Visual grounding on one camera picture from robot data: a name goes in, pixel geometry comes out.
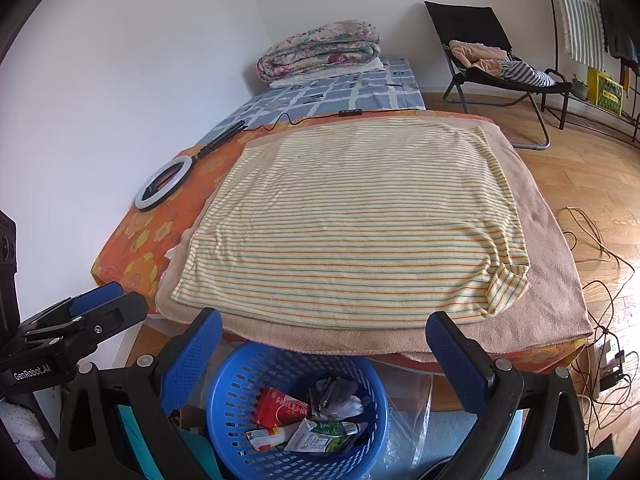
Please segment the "black folding chair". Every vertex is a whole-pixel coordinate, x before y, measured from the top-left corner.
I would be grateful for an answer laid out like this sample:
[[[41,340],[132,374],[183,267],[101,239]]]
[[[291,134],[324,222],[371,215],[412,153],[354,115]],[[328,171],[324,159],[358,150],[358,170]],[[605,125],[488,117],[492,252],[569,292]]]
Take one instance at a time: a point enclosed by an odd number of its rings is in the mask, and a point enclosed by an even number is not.
[[[542,111],[548,96],[562,98],[559,127],[565,126],[567,105],[572,84],[555,68],[538,70],[513,53],[508,36],[494,10],[489,6],[458,6],[427,1],[424,3],[446,56],[451,80],[442,99],[459,104],[469,113],[471,104],[465,84],[518,92],[520,96],[509,102],[484,101],[486,106],[511,107],[528,101],[533,107],[544,140],[538,143],[514,142],[514,148],[544,151],[550,148],[551,138]]]

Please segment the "power strip with chargers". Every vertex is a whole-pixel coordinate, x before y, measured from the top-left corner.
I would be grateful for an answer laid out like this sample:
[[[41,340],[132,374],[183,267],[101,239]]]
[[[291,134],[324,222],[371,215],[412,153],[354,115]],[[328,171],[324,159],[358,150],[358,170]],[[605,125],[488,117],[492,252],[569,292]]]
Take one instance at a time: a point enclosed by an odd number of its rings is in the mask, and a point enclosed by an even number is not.
[[[617,386],[623,379],[626,354],[616,344],[602,340],[594,350],[594,372],[596,373],[596,391],[600,393]]]

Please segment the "blue checked bed sheet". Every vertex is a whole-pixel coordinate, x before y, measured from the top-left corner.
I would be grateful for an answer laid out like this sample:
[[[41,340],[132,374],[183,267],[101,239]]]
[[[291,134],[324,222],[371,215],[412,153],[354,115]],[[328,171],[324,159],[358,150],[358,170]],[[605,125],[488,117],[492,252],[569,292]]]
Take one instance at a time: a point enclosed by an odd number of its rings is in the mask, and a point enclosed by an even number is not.
[[[287,114],[302,117],[335,114],[341,110],[423,110],[414,73],[403,58],[384,58],[379,70],[313,79],[297,86],[267,89],[224,118],[201,140],[218,138],[242,120],[247,128],[271,125]]]

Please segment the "dark hanging jacket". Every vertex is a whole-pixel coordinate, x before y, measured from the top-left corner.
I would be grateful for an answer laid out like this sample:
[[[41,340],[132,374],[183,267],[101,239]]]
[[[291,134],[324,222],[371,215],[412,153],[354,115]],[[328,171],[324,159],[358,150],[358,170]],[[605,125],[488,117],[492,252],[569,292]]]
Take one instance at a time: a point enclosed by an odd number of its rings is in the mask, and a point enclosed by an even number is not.
[[[612,58],[617,58],[638,75],[639,55],[636,45],[630,38],[622,21],[606,4],[605,0],[599,0],[599,6],[606,50],[608,50]]]

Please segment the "yellow crate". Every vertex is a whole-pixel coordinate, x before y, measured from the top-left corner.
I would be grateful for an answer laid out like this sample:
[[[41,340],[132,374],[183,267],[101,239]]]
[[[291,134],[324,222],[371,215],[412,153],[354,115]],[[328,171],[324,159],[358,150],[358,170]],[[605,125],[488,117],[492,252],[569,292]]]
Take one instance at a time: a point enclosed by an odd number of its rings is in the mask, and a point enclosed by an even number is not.
[[[613,80],[607,73],[600,72],[593,67],[587,72],[587,101],[614,115],[623,111],[623,87]]]

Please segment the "orange floral bed sheet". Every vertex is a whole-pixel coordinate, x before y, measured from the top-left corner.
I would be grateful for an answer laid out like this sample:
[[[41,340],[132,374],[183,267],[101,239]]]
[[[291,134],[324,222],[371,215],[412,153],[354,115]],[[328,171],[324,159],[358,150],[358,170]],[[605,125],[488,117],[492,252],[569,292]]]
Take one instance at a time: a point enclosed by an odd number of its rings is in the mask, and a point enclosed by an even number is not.
[[[398,112],[409,114],[416,110],[384,110],[369,112],[366,116],[380,119],[387,118],[387,113]],[[190,323],[198,311],[172,300],[170,291],[177,284],[178,266],[186,258],[188,240],[198,216],[209,205],[243,148],[254,148],[281,139],[293,130],[293,126],[285,122],[273,128],[245,130],[207,156],[203,168],[195,170],[179,191],[160,206],[149,211],[131,208],[93,263],[91,274],[96,282],[100,285],[117,282],[127,292],[138,292],[146,299],[151,315],[156,318]],[[570,362],[587,337],[579,344],[561,344],[558,351],[544,354],[540,362],[532,362],[525,353],[495,356],[514,361],[522,370],[540,372],[559,362]],[[416,362],[399,353],[373,357],[421,372],[436,373],[439,370],[435,358],[431,362]]]

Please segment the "red snack box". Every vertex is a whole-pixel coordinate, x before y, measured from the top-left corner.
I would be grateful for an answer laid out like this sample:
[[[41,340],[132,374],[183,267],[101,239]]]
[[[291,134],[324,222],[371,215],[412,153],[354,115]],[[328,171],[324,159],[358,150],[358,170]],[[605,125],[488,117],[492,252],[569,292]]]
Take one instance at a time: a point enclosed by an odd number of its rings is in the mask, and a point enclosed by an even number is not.
[[[275,388],[262,388],[252,421],[262,428],[283,427],[301,422],[309,414],[309,405]]]

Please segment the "light blue floor mat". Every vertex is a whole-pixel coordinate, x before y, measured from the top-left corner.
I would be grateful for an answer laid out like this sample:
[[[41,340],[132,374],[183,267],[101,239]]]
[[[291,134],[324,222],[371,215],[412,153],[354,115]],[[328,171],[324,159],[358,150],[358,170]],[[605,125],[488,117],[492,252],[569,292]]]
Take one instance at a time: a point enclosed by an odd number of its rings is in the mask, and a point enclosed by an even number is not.
[[[457,452],[476,422],[467,412],[390,411],[390,426],[370,479],[416,479]]]

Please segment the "black metal clothes rack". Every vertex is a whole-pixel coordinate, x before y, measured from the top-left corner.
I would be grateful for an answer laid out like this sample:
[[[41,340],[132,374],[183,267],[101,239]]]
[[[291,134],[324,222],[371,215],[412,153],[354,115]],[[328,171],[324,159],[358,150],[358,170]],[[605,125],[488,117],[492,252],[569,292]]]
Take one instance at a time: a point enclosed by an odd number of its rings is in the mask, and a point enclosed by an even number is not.
[[[634,43],[603,12],[600,0],[550,0],[554,35],[552,72],[560,54],[586,69],[574,76],[559,110],[549,110],[560,126],[570,124],[639,145],[639,55]]]

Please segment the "white plastic bag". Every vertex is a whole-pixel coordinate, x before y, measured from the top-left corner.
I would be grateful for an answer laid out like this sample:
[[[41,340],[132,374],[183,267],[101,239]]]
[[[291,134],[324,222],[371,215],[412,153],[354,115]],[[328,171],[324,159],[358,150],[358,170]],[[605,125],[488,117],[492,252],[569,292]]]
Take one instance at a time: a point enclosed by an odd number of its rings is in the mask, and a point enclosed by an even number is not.
[[[358,384],[352,380],[330,376],[318,380],[309,389],[309,417],[322,422],[341,422],[364,412],[364,404],[356,395]]]

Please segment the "blue plastic waste basket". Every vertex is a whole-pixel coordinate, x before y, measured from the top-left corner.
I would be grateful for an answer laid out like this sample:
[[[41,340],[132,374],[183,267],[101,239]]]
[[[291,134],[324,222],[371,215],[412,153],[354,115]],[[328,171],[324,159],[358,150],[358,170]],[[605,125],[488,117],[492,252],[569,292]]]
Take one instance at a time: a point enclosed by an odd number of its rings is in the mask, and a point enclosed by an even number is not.
[[[362,479],[381,455],[388,402],[362,356],[246,342],[218,367],[206,417],[233,479]]]

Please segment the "white colourful long wrapper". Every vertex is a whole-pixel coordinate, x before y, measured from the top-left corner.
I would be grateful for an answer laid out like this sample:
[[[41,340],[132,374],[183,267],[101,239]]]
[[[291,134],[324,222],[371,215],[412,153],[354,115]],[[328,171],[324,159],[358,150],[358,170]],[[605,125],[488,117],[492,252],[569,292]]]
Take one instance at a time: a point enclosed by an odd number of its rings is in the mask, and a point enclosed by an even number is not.
[[[270,448],[276,448],[279,445],[288,443],[299,426],[300,422],[296,422],[295,424],[283,427],[254,429],[247,431],[245,437],[255,451],[267,451],[270,450]]]

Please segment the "clear plastic sheet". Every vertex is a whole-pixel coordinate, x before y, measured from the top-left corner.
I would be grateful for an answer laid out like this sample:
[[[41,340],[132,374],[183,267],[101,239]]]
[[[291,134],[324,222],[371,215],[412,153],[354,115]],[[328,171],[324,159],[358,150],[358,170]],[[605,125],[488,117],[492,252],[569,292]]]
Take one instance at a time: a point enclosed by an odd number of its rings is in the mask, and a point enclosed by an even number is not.
[[[433,377],[371,362],[385,388],[388,427],[368,479],[416,479],[426,468]]]

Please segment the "green white milk carton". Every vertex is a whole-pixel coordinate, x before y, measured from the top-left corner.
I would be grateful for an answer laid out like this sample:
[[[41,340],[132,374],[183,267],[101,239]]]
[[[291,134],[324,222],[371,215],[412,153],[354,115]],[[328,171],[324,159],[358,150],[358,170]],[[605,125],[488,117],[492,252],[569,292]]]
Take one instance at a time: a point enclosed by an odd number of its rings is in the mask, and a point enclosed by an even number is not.
[[[285,451],[294,453],[332,454],[344,452],[368,428],[366,422],[316,422],[304,419],[300,422]]]

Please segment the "striped yellow towel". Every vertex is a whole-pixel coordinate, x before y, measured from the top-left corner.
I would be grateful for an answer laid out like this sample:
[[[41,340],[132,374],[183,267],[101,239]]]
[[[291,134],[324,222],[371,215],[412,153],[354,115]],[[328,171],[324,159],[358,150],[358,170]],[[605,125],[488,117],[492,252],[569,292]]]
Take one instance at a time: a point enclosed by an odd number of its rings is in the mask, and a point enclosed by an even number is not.
[[[480,127],[378,117],[246,148],[195,229],[172,298],[318,328],[475,323],[528,289],[525,236]]]

